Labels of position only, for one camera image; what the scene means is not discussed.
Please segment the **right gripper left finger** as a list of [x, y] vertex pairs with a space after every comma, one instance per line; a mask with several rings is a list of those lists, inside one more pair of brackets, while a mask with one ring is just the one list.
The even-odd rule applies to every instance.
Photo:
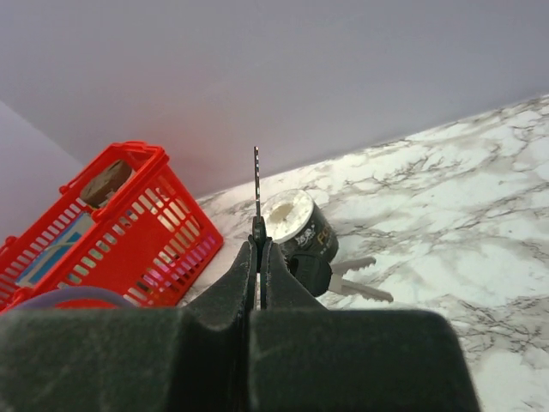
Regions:
[[257, 251], [183, 307], [16, 308], [1, 317], [4, 411], [243, 411]]

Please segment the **black-headed key bunch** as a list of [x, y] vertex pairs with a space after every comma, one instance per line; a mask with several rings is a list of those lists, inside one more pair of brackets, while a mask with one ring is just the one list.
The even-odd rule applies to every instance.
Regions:
[[[254, 179], [255, 179], [255, 205], [256, 216], [252, 223], [252, 237], [257, 245], [259, 258], [257, 267], [267, 262], [264, 254], [268, 235], [266, 231], [265, 220], [261, 209], [261, 187], [260, 187], [260, 167], [259, 150], [254, 148]], [[343, 275], [349, 270], [359, 270], [369, 267], [376, 263], [374, 257], [363, 257], [357, 260], [346, 261], [338, 264], [332, 264], [323, 257], [311, 252], [298, 252], [289, 260], [283, 256], [283, 268], [314, 297], [318, 297], [328, 291], [340, 294], [360, 294], [367, 299], [387, 301], [394, 300], [392, 294], [380, 289], [361, 285], [357, 282], [345, 280]]]

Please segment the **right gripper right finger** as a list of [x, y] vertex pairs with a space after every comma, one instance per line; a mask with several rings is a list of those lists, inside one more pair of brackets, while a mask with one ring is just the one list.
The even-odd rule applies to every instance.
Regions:
[[248, 327], [251, 411], [477, 411], [457, 335], [425, 310], [323, 307], [262, 255], [262, 304]]

